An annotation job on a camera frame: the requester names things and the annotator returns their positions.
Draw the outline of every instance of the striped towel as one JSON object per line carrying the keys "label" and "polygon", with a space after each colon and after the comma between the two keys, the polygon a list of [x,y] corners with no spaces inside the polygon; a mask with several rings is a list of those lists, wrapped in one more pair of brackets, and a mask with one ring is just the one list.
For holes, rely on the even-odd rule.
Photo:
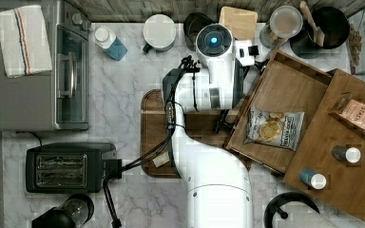
{"label": "striped towel", "polygon": [[52,70],[41,6],[0,12],[0,42],[9,78]]}

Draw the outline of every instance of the wooden spoon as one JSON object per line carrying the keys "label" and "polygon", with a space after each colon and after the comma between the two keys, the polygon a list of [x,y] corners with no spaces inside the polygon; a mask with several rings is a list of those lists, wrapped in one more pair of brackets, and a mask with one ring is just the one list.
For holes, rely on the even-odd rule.
{"label": "wooden spoon", "polygon": [[317,27],[316,23],[314,22],[313,16],[311,15],[310,9],[307,6],[307,3],[304,1],[300,2],[300,10],[303,13],[303,15],[306,17],[307,22],[313,28],[314,31],[314,42],[318,45],[323,47],[324,46],[324,39],[325,34],[321,30],[320,27]]}

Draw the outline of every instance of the chip bag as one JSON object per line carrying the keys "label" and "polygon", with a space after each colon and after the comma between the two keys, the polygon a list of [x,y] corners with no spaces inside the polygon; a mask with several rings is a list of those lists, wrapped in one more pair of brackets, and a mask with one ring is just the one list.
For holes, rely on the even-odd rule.
{"label": "chip bag", "polygon": [[245,143],[298,149],[304,112],[266,112],[251,106]]}

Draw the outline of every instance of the marble countertop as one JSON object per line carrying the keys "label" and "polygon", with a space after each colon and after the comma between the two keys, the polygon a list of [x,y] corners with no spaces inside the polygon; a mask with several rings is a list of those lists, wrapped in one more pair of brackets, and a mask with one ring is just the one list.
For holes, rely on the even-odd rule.
{"label": "marble countertop", "polygon": [[[183,27],[178,27],[174,47],[167,52],[151,51],[144,55],[143,24],[93,24],[112,29],[128,49],[120,62],[106,55],[93,42],[88,44],[88,119],[86,131],[42,132],[43,144],[57,142],[111,142],[123,163],[140,154],[141,100],[151,89],[161,87],[163,76],[177,67],[183,57],[195,53],[184,41]],[[282,47],[293,55],[290,47]],[[342,68],[349,72],[346,47],[342,46],[306,61],[323,70]],[[365,81],[365,76],[357,76]],[[250,70],[244,91],[251,90],[257,71]],[[48,209],[60,205],[69,195],[31,194],[25,186],[26,151],[39,145],[29,134],[3,132],[4,214],[5,227],[31,227],[31,221]],[[267,169],[253,162],[249,171],[254,203],[254,227],[263,227],[263,212],[268,202],[278,194],[297,191],[270,175]],[[117,215],[125,228],[185,227],[186,193],[181,180],[154,179],[141,168],[123,173],[121,180],[110,184]],[[110,227],[103,191],[89,194],[95,205],[92,220],[83,227]],[[338,211],[315,199],[322,216],[338,227],[365,227],[365,222]]]}

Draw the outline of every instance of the black coffee grinder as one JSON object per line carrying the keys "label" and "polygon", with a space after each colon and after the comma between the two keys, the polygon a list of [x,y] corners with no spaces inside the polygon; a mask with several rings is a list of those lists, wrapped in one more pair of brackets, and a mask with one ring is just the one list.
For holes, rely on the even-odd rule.
{"label": "black coffee grinder", "polygon": [[94,204],[90,197],[77,194],[32,221],[32,228],[79,228],[91,219]]}

